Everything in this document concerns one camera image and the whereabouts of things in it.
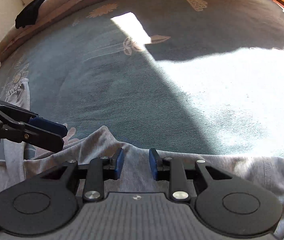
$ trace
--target mattress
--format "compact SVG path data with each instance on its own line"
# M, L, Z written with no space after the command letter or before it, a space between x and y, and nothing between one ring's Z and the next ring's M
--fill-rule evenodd
M22 78L30 110L67 125L66 144L106 125L139 148L284 157L284 9L272 0L105 0L10 55L0 99Z

